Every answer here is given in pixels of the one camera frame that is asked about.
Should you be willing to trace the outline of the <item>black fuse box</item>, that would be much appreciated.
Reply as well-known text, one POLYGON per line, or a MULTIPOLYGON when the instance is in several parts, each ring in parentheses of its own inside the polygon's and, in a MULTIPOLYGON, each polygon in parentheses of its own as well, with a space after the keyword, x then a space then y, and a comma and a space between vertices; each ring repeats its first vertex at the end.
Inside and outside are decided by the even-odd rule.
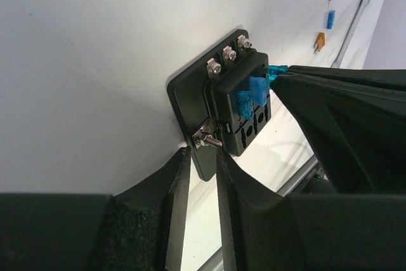
POLYGON ((268 55, 252 47, 249 33, 237 29, 176 75, 167 93, 199 178, 216 172, 216 150, 241 156, 272 117, 270 90, 264 107, 253 102, 254 116, 238 115, 235 93, 249 90, 249 78, 264 77, 268 55))

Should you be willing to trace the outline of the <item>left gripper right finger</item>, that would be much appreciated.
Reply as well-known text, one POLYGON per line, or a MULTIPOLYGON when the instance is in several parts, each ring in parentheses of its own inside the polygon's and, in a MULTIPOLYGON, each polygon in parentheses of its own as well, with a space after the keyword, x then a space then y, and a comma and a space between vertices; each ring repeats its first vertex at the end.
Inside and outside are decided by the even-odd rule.
POLYGON ((216 153, 225 270, 404 270, 402 195, 278 195, 216 153))

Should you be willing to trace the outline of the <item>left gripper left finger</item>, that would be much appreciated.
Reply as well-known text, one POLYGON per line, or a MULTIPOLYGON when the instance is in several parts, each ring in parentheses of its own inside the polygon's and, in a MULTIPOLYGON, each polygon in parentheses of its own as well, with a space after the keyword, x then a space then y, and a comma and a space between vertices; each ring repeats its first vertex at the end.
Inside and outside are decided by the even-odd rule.
POLYGON ((2 270, 179 270, 190 149, 112 196, 2 194, 2 270))

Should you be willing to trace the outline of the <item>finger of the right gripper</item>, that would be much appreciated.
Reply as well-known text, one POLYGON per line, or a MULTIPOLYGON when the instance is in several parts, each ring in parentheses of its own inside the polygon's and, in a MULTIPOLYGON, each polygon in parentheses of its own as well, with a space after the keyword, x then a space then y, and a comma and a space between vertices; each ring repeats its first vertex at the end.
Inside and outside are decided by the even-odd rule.
POLYGON ((271 89, 337 192, 405 192, 404 70, 292 65, 271 89))

